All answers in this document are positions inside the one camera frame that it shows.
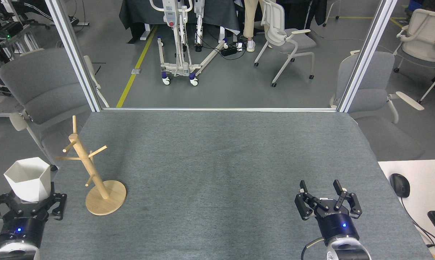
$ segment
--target black tablecloth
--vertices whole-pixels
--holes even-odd
[[[153,3],[158,7],[163,7],[161,0],[153,0]],[[197,21],[193,10],[188,14],[189,23]],[[120,20],[126,29],[132,27],[135,23],[148,23],[150,25],[165,24],[163,15],[163,12],[154,10],[148,0],[123,0],[120,10]],[[203,23],[239,31],[233,0],[206,1],[204,5]]]

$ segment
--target white medical lift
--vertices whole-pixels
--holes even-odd
[[[211,53],[202,61],[200,64],[192,64],[190,57],[190,48],[187,43],[187,13],[193,8],[192,0],[189,1],[189,7],[184,5],[183,0],[162,0],[163,8],[157,7],[153,0],[150,0],[150,5],[155,10],[164,12],[163,21],[171,27],[174,33],[174,41],[176,43],[176,64],[170,64],[164,62],[163,56],[163,43],[161,38],[158,37],[158,49],[160,51],[160,66],[161,66],[161,78],[165,85],[169,85],[170,78],[168,74],[172,74],[173,77],[176,76],[188,76],[190,83],[194,86],[198,85],[197,76],[203,71],[205,66],[216,56],[219,50],[225,46],[225,41],[222,40],[216,46],[216,48],[211,51]],[[204,0],[194,0],[195,9],[198,24],[197,33],[195,35],[196,49],[201,50],[202,44],[202,22],[203,22],[203,10],[204,10]],[[187,52],[188,62],[185,61],[185,51]]]

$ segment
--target wooden mug tree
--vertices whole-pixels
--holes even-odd
[[[107,148],[106,145],[98,150],[87,153],[77,134],[76,116],[73,116],[73,133],[69,135],[70,144],[63,149],[68,152],[72,147],[77,152],[78,157],[59,156],[56,159],[63,160],[81,160],[82,164],[89,173],[89,180],[86,187],[91,181],[94,181],[93,187],[86,196],[86,208],[94,215],[107,215],[119,209],[126,199],[126,187],[119,181],[102,181],[99,173],[95,169],[94,155]]]

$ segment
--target computer mouse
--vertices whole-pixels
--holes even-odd
[[[389,182],[397,196],[407,198],[410,195],[410,183],[403,175],[393,173],[389,177]]]

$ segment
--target gray felt mat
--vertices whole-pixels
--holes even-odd
[[[54,179],[66,212],[47,222],[42,259],[299,259],[320,237],[293,203],[302,179],[314,196],[337,199],[335,179],[358,195],[354,224],[374,260],[432,259],[346,113],[104,111],[81,139],[108,146],[96,167],[128,195],[114,213],[92,215],[89,175],[66,161]],[[305,259],[325,253],[318,243]]]

